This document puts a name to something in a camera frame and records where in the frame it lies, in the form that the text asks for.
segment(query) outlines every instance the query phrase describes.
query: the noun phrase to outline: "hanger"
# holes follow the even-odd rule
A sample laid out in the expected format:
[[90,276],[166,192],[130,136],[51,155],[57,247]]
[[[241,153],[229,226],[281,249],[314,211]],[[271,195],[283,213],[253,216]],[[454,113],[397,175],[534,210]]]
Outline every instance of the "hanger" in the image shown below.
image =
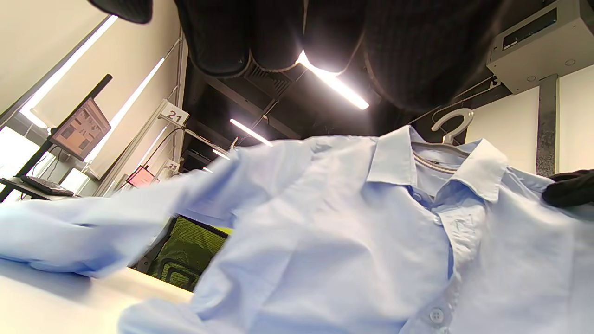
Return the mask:
[[[452,112],[449,112],[448,114],[446,114],[445,116],[440,118],[431,127],[431,131],[438,131],[446,121],[448,121],[454,117],[457,117],[457,116],[462,116],[464,118],[464,120],[462,121],[462,124],[460,124],[453,131],[446,133],[443,137],[443,141],[441,144],[420,143],[418,141],[413,141],[413,142],[411,142],[411,144],[413,146],[425,147],[425,148],[429,148],[429,149],[437,149],[437,150],[441,150],[441,151],[444,151],[444,152],[447,152],[447,153],[450,153],[450,154],[453,154],[453,155],[456,155],[459,157],[467,158],[470,155],[470,153],[460,150],[459,148],[454,146],[453,143],[454,143],[454,137],[459,135],[460,133],[462,133],[464,130],[466,130],[468,125],[470,125],[470,123],[472,122],[472,118],[474,117],[474,112],[471,109],[461,108],[461,109],[457,109]],[[429,167],[435,171],[448,173],[448,174],[454,174],[456,172],[456,169],[444,167],[439,164],[433,163],[433,162],[421,157],[414,151],[413,151],[413,155],[415,157],[415,160],[418,161],[421,165]]]

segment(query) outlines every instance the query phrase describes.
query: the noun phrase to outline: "shirt collar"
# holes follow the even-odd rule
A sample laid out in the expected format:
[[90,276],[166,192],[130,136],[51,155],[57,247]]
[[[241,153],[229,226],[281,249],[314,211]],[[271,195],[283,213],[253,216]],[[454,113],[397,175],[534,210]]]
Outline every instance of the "shirt collar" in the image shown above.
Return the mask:
[[[416,185],[411,141],[425,142],[410,125],[378,138],[367,181]],[[470,156],[451,179],[464,183],[484,200],[497,202],[501,179],[507,169],[506,156],[484,139],[458,148],[470,152]]]

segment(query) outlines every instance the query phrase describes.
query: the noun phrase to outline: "green chair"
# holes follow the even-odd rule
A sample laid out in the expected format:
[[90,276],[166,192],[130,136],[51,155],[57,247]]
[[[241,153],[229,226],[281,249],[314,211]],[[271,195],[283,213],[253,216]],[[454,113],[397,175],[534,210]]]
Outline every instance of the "green chair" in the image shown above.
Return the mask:
[[229,235],[212,226],[174,217],[165,236],[135,269],[182,289],[193,291],[198,279]]

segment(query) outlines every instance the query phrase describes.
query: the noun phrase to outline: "black glove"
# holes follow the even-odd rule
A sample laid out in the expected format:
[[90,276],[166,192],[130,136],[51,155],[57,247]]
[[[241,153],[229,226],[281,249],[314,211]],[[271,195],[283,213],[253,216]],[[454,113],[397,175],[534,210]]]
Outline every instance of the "black glove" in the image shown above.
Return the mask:
[[[151,19],[152,0],[89,1],[124,20]],[[239,76],[251,61],[283,71],[303,50],[340,72],[361,45],[377,91],[414,113],[449,102],[485,66],[510,2],[175,0],[190,59],[207,75]]]
[[555,174],[555,183],[542,193],[542,199],[555,207],[594,204],[594,169]]

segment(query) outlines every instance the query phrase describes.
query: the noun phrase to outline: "hanger hook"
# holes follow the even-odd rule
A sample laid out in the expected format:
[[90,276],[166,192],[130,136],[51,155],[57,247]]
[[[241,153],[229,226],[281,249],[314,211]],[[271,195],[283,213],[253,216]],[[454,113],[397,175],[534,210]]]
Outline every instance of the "hanger hook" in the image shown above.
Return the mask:
[[445,134],[444,136],[443,143],[451,145],[454,143],[454,137],[462,133],[462,131],[466,130],[468,125],[470,125],[470,123],[472,122],[472,118],[474,117],[474,114],[474,111],[468,108],[456,109],[452,112],[447,113],[442,118],[438,119],[437,122],[435,122],[435,124],[431,127],[431,131],[435,132],[439,130],[445,122],[456,116],[464,117],[464,120],[462,121],[462,124],[460,124],[460,126],[455,128],[453,131],[450,131],[449,133]]

